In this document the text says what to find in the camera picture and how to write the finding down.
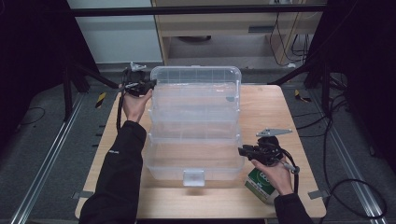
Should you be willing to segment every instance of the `gray carpet floor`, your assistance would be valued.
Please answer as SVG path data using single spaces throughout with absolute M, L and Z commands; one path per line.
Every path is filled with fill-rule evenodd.
M 170 65 L 234 65 L 241 68 L 243 83 L 261 84 L 276 80 L 292 69 L 275 64 L 268 52 L 269 46 L 263 41 L 262 36 L 261 38 L 254 36 L 251 39 L 249 37 L 240 45 L 233 44 L 243 41 L 240 36 L 231 37 L 228 40 L 224 38 L 226 37 L 213 36 L 211 42 L 200 43 L 173 40 Z M 211 50 L 210 45 L 216 46 L 217 50 Z M 241 47 L 241 54 L 237 54 L 238 47 Z M 103 74 L 103 76 L 120 82 L 120 72 Z M 74 212 L 78 201 L 72 199 L 71 196 L 83 188 L 101 138 L 100 133 L 104 129 L 103 125 L 106 124 L 116 95 L 116 91 L 102 83 L 91 78 L 88 80 L 91 83 L 91 89 L 89 93 L 83 93 L 83 103 L 77 119 L 31 211 L 29 216 L 31 223 L 77 222 Z M 314 95 L 320 91 L 320 87 L 305 90 L 301 85 L 302 80 L 304 80 L 304 75 L 298 76 L 282 87 L 296 127 L 305 126 L 320 118 L 318 107 L 314 102 L 297 100 L 294 96 L 296 89 L 303 97 L 309 98 L 314 98 Z M 104 103 L 100 108 L 95 108 L 99 94 L 102 92 L 106 92 Z M 332 91 L 331 95 L 335 96 L 339 93 L 339 91 Z M 78 94 L 80 93 L 74 91 L 74 99 Z M 0 160 L 0 223 L 8 223 L 12 218 L 60 130 L 64 119 L 63 101 L 62 86 L 39 93 L 31 103 L 32 109 L 26 113 L 22 121 L 26 124 L 18 129 L 9 142 L 7 155 Z M 334 112 L 333 123 L 333 128 L 342 136 L 343 143 L 359 167 L 364 180 L 377 188 L 381 196 L 386 199 L 389 208 L 386 223 L 396 223 L 396 198 L 393 193 L 396 189 L 395 174 L 383 159 L 370 155 L 369 146 L 361 132 L 360 125 L 354 115 L 349 112 L 347 105 Z M 323 133 L 324 130 L 325 123 L 319 122 L 299 131 L 306 156 L 320 189 L 327 188 L 323 173 L 323 136 L 309 136 Z M 327 174 L 332 185 L 348 178 L 331 138 L 327 144 L 326 162 Z M 336 193 L 350 207 L 364 213 L 360 199 L 352 185 L 345 184 Z M 206 223 L 209 222 L 260 223 L 259 220 L 206 221 Z M 270 220 L 270 223 L 276 223 L 276 220 Z M 354 215 L 332 198 L 324 223 L 376 222 Z

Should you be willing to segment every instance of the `wooden cabinet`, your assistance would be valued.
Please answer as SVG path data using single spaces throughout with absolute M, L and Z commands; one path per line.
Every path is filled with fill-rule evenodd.
M 293 1 L 293 4 L 307 3 L 323 3 L 323 0 Z M 154 7 L 265 4 L 270 4 L 270 0 L 152 0 Z M 277 61 L 283 63 L 286 61 L 285 50 L 289 49 L 294 36 L 298 34 L 313 34 L 318 26 L 320 16 L 321 12 L 229 13 L 159 15 L 155 17 L 155 20 L 164 64 L 167 64 L 172 36 L 269 34 L 274 27 L 276 31 L 273 33 L 272 45 Z

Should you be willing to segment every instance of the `person's left hand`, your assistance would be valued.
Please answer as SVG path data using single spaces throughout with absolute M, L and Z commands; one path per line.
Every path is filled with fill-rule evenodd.
M 122 104 L 126 118 L 138 123 L 145 112 L 146 103 L 148 102 L 149 98 L 151 98 L 151 96 L 152 90 L 149 90 L 146 95 L 141 97 L 135 97 L 129 93 L 126 93 Z

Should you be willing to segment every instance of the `black camera rig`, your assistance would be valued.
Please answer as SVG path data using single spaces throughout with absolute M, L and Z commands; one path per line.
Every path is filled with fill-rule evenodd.
M 125 92 L 139 97 L 140 95 L 146 95 L 150 89 L 154 89 L 157 80 L 150 80 L 149 74 L 141 70 L 146 66 L 137 67 L 137 65 L 133 63 L 131 67 L 131 69 L 126 68 L 123 71 L 124 78 L 122 87 Z
M 259 161 L 265 166 L 274 166 L 277 162 L 282 162 L 295 175 L 294 192 L 297 193 L 300 168 L 295 165 L 289 152 L 279 145 L 276 135 L 283 133 L 291 133 L 291 130 L 264 129 L 262 132 L 256 133 L 256 136 L 260 137 L 257 141 L 257 146 L 242 145 L 242 147 L 238 148 L 238 151 L 240 156 L 247 157 L 250 161 Z M 281 161 L 284 156 L 288 157 L 292 165 Z
M 157 85 L 157 80 L 151 80 L 149 74 L 143 71 L 145 68 L 145 65 L 131 63 L 131 68 L 125 68 L 122 72 L 121 95 L 116 124 L 117 130 L 120 129 L 120 118 L 125 94 L 129 93 L 132 96 L 139 97 L 140 95 L 146 95 L 150 89 L 154 89 L 155 85 Z

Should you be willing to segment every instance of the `floor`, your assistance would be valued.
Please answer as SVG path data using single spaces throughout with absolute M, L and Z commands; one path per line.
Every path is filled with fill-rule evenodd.
M 302 56 L 293 53 L 299 54 L 300 51 L 297 50 L 303 47 L 303 43 L 301 40 L 296 42 L 296 50 L 289 51 L 290 57 L 302 59 Z M 169 65 L 236 66 L 241 69 L 242 82 L 245 84 L 264 84 L 277 80 L 289 73 L 293 66 L 301 64 L 302 62 L 293 62 L 290 66 L 278 65 L 272 56 L 271 46 L 263 35 L 212 36 L 207 41 L 174 38 L 169 55 Z M 343 79 L 340 74 L 333 75 Z M 103 76 L 115 82 L 120 81 L 120 73 L 105 73 Z M 66 140 L 55 155 L 56 160 L 47 172 L 45 181 L 40 188 L 36 188 L 38 194 L 34 198 L 34 204 L 26 209 L 30 223 L 77 223 L 74 216 L 77 200 L 73 199 L 72 195 L 82 190 L 113 99 L 117 94 L 96 80 L 89 78 L 89 81 L 89 93 L 80 94 L 74 91 L 75 101 L 82 98 L 80 110 Z M 321 117 L 320 106 L 315 103 L 320 95 L 320 87 L 306 90 L 302 85 L 303 81 L 304 74 L 282 86 L 296 127 L 303 127 Z M 296 90 L 303 99 L 296 98 Z M 97 99 L 103 92 L 106 93 L 106 99 L 100 108 L 96 108 Z M 331 97 L 335 98 L 339 93 L 341 92 L 332 91 Z M 35 181 L 35 175 L 46 160 L 57 133 L 62 129 L 62 86 L 38 94 L 31 107 L 21 127 L 11 139 L 7 155 L 0 160 L 0 223 L 9 223 L 16 214 Z M 353 214 L 331 198 L 324 223 L 396 223 L 396 200 L 393 194 L 396 189 L 395 174 L 384 160 L 370 155 L 359 123 L 348 110 L 347 104 L 334 111 L 332 131 L 328 135 L 327 144 L 324 145 L 324 137 L 314 135 L 323 133 L 325 129 L 325 121 L 320 121 L 299 130 L 319 188 L 327 189 L 323 168 L 325 160 L 326 174 L 332 185 L 345 178 L 361 176 L 373 188 L 378 189 L 380 196 L 387 202 L 388 213 L 383 219 L 369 220 Z M 345 159 L 346 155 L 340 148 L 346 148 L 350 161 Z M 351 167 L 357 168 L 358 172 L 351 174 Z M 365 214 L 367 206 L 363 204 L 369 196 L 374 197 L 380 209 L 384 207 L 381 198 L 375 193 L 369 193 L 367 197 L 364 194 L 361 196 L 361 192 L 371 192 L 370 189 L 357 184 L 345 184 L 335 193 L 352 209 Z M 377 208 L 375 203 L 369 205 Z M 270 220 L 270 223 L 276 223 L 276 220 Z

